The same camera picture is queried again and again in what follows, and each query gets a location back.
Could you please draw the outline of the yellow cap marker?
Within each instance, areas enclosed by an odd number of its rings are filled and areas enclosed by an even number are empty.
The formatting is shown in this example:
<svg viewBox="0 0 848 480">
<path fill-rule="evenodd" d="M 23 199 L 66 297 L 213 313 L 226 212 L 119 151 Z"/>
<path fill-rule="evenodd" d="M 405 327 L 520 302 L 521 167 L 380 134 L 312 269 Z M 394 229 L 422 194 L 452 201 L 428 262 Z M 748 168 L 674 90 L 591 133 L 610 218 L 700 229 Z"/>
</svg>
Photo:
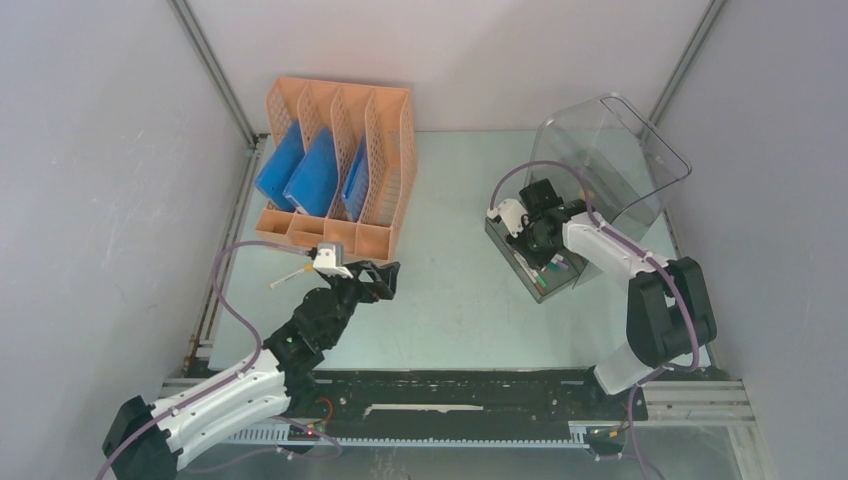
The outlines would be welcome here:
<svg viewBox="0 0 848 480">
<path fill-rule="evenodd" d="M 300 268 L 300 269 L 298 269 L 298 270 L 296 270 L 296 271 L 294 271 L 294 272 L 292 272 L 292 273 L 289 273 L 289 274 L 287 274 L 287 275 L 283 276 L 282 278 L 279 278 L 279 279 L 277 279 L 277 280 L 275 280 L 275 281 L 271 282 L 271 283 L 268 285 L 268 287 L 269 287 L 269 289 L 273 290 L 273 289 L 275 289 L 275 288 L 277 288 L 277 287 L 281 286 L 281 285 L 282 285 L 282 284 L 284 284 L 285 282 L 288 282 L 288 281 L 290 281 L 290 280 L 292 280 L 292 279 L 294 279 L 294 278 L 296 278 L 296 277 L 298 277 L 298 276 L 300 276 L 300 275 L 303 275 L 303 274 L 305 274 L 305 273 L 308 273 L 308 272 L 310 272 L 310 271 L 312 271 L 312 270 L 313 270 L 313 265 L 311 265 L 311 264 L 305 265 L 304 267 L 302 267 L 302 268 Z"/>
</svg>

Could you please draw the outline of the blue folder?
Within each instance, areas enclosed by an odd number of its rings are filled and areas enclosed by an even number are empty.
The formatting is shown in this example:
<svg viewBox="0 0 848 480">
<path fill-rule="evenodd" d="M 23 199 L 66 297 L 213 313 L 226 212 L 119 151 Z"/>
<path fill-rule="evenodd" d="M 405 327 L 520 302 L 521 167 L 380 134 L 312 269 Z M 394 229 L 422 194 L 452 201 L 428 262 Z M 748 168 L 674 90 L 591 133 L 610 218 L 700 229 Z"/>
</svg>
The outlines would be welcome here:
<svg viewBox="0 0 848 480">
<path fill-rule="evenodd" d="M 337 186 L 333 135 L 328 128 L 322 128 L 289 178 L 283 196 L 297 212 L 324 217 L 330 210 Z"/>
<path fill-rule="evenodd" d="M 276 209 L 295 211 L 295 206 L 286 199 L 284 190 L 304 155 L 300 122 L 295 120 L 254 182 L 257 190 Z"/>
<path fill-rule="evenodd" d="M 340 200 L 349 221 L 360 219 L 369 187 L 367 138 L 363 135 L 356 149 Z"/>
</svg>

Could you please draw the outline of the clear plastic drawer cabinet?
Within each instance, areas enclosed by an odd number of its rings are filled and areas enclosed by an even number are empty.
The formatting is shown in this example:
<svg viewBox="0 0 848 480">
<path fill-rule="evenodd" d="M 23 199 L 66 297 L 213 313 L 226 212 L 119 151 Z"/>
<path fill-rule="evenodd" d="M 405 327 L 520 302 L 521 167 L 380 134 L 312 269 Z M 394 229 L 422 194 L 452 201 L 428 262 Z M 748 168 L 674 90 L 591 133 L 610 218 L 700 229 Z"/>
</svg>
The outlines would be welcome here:
<svg viewBox="0 0 848 480">
<path fill-rule="evenodd" d="M 691 172 L 690 162 L 654 123 L 625 97 L 611 93 L 548 117 L 536 131 L 529 161 L 496 183 L 488 209 L 504 199 L 518 199 L 529 184 L 547 179 L 565 202 L 589 200 L 625 236 L 673 259 L 677 254 L 664 211 Z M 535 269 L 547 285 L 541 295 L 528 271 L 532 267 L 506 242 L 505 226 L 486 217 L 485 231 L 537 303 L 601 273 L 563 251 L 555 257 L 568 269 Z"/>
</svg>

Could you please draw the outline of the blue folder front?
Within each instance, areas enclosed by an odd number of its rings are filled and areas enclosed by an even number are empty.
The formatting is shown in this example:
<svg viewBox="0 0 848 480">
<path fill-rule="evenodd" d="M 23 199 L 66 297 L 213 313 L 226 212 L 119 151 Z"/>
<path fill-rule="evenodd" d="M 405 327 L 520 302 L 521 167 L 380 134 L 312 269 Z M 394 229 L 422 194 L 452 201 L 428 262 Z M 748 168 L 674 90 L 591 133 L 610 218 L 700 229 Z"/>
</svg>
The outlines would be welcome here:
<svg viewBox="0 0 848 480">
<path fill-rule="evenodd" d="M 295 120 L 254 182 L 257 190 L 276 209 L 295 211 L 295 206 L 286 199 L 284 190 L 304 155 L 300 122 Z"/>
</svg>

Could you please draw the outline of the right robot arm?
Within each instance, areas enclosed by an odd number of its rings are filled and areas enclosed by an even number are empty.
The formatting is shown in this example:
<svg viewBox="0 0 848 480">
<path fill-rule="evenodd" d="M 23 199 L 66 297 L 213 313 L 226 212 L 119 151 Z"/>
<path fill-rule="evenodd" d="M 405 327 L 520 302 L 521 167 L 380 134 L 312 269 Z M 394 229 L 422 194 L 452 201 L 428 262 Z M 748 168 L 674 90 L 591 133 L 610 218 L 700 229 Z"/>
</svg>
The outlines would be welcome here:
<svg viewBox="0 0 848 480">
<path fill-rule="evenodd" d="M 569 251 L 624 287 L 626 339 L 591 368 L 581 392 L 585 411 L 606 418 L 622 403 L 621 392 L 655 371 L 692 357 L 717 336 L 700 264 L 669 259 L 639 245 L 578 199 L 565 202 L 549 180 L 529 184 L 518 199 L 505 199 L 488 215 L 507 229 L 506 242 L 534 269 Z"/>
</svg>

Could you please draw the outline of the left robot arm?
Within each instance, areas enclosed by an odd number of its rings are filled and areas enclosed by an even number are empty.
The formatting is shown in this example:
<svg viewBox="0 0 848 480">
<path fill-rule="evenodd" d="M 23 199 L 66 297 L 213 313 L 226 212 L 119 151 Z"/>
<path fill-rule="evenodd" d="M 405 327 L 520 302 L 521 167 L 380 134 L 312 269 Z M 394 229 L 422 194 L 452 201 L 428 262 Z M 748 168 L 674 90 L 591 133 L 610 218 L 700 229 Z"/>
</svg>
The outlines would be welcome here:
<svg viewBox="0 0 848 480">
<path fill-rule="evenodd" d="M 231 368 L 171 397 L 136 396 L 116 414 L 102 450 L 118 479 L 174 479 L 197 457 L 266 418 L 304 416 L 316 403 L 313 370 L 339 342 L 356 307 L 391 300 L 400 265 L 347 264 L 349 276 L 323 274 L 292 317 Z"/>
</svg>

